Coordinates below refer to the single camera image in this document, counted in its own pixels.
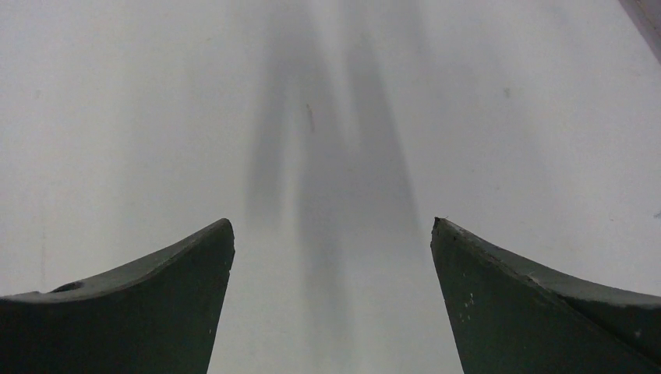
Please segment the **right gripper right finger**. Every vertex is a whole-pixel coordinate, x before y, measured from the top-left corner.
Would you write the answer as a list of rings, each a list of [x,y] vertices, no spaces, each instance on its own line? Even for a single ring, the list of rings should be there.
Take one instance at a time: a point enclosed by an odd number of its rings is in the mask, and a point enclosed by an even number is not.
[[[430,248],[464,372],[659,372],[659,297],[561,273],[444,218]]]

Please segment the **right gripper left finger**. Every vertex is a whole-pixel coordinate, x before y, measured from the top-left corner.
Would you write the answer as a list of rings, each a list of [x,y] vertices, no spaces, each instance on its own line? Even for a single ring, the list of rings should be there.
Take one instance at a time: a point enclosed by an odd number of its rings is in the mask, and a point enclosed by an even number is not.
[[[235,256],[220,219],[48,293],[1,299],[4,373],[205,373]]]

